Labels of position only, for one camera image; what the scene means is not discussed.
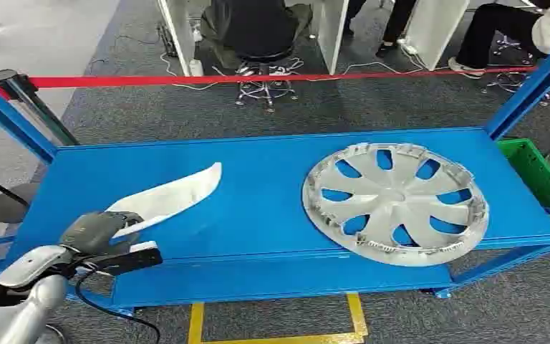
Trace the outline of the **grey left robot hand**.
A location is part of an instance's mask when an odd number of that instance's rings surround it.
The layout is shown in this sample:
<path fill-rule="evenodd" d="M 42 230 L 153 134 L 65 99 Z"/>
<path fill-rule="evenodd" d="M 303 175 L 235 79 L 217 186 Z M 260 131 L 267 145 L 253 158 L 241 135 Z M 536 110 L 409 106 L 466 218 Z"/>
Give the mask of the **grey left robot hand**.
<path fill-rule="evenodd" d="M 84 214 L 75 220 L 61 235 L 58 245 L 65 247 L 79 258 L 106 258 L 130 253 L 138 234 L 130 234 L 115 244 L 111 239 L 121 229 L 139 224 L 144 219 L 129 211 L 103 211 Z"/>

